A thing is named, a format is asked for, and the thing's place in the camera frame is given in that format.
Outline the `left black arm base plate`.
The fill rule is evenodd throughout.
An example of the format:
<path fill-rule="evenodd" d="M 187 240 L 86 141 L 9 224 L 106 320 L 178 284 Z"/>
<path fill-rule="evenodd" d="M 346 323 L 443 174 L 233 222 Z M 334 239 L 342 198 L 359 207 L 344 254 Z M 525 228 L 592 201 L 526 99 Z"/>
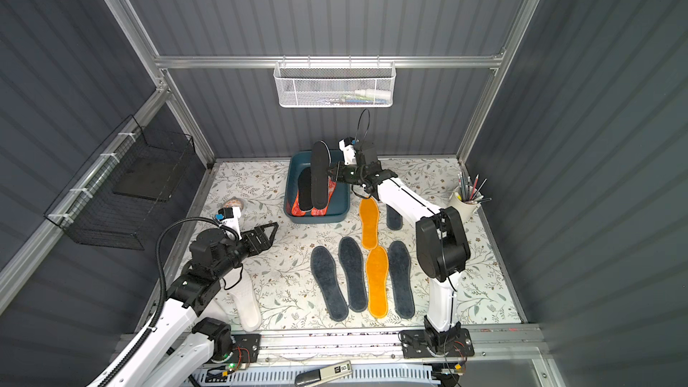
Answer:
<path fill-rule="evenodd" d="M 191 333 L 177 351 L 182 358 L 195 358 L 201 364 L 251 365 L 257 362 L 260 334 L 232 334 L 227 340 L 213 340 L 202 333 Z"/>

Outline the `red patterned insole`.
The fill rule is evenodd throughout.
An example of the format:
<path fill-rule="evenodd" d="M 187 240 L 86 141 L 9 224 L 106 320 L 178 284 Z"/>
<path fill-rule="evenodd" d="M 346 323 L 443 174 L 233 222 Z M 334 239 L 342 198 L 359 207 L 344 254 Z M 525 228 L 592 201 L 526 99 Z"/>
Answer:
<path fill-rule="evenodd" d="M 327 204 L 326 204 L 326 206 L 325 206 L 324 208 L 322 208 L 322 209 L 317 209 L 317 208 L 313 207 L 313 208 L 310 210 L 310 215 L 311 215 L 312 217 L 323 217 L 323 216 L 325 216 L 325 215 L 328 213 L 328 210 L 329 210 L 329 207 L 330 207 L 330 202 L 331 202 L 331 199 L 333 198 L 333 194 L 334 194 L 334 192 L 335 192 L 335 190 L 336 190 L 336 186 L 337 186 L 337 183 L 336 183 L 336 182 L 332 181 L 331 179 L 328 180 L 328 193 L 327 193 L 328 199 L 327 199 Z"/>
<path fill-rule="evenodd" d="M 304 217 L 306 215 L 306 212 L 303 211 L 300 207 L 299 199 L 296 198 L 294 204 L 291 207 L 291 215 L 294 217 Z"/>

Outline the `black insole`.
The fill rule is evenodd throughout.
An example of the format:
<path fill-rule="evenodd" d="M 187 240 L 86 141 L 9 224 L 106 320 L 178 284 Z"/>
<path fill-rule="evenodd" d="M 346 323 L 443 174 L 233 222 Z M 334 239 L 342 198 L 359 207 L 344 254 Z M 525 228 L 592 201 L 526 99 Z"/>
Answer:
<path fill-rule="evenodd" d="M 300 211 L 308 212 L 313 209 L 311 190 L 311 168 L 304 168 L 297 180 L 297 207 Z"/>
<path fill-rule="evenodd" d="M 313 144 L 311 152 L 311 197 L 315 209 L 322 210 L 329 200 L 331 154 L 324 141 Z"/>

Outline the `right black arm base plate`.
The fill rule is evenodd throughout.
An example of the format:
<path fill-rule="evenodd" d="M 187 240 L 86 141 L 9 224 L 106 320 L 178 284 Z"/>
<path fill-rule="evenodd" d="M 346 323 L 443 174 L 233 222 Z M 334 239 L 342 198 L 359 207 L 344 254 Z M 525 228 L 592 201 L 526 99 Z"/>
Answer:
<path fill-rule="evenodd" d="M 468 329 L 457 326 L 445 333 L 429 330 L 404 330 L 398 333 L 402 354 L 413 358 L 472 358 L 473 341 Z"/>

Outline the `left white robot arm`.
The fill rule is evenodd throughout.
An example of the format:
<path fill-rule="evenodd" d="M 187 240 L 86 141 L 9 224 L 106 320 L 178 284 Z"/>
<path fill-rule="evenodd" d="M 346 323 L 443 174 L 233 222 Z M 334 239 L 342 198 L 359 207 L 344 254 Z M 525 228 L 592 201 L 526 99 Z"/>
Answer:
<path fill-rule="evenodd" d="M 279 224 L 269 222 L 246 232 L 224 221 L 196 218 L 213 227 L 190 244 L 191 260 L 170 286 L 162 285 L 152 318 L 124 347 L 92 386 L 171 386 L 183 383 L 202 364 L 225 363 L 239 347 L 231 327 L 203 316 L 223 289 L 222 281 L 245 259 L 270 249 Z"/>

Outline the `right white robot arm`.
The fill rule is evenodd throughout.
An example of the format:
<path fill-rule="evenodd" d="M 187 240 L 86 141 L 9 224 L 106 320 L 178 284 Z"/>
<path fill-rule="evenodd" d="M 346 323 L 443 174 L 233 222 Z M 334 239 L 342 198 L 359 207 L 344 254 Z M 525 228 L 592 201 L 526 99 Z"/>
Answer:
<path fill-rule="evenodd" d="M 449 333 L 460 324 L 454 299 L 471 257 L 460 213 L 442 208 L 411 190 L 377 159 L 372 143 L 348 137 L 339 142 L 343 160 L 329 167 L 336 182 L 359 186 L 377 202 L 394 209 L 416 231 L 419 266 L 430 279 L 428 331 Z"/>

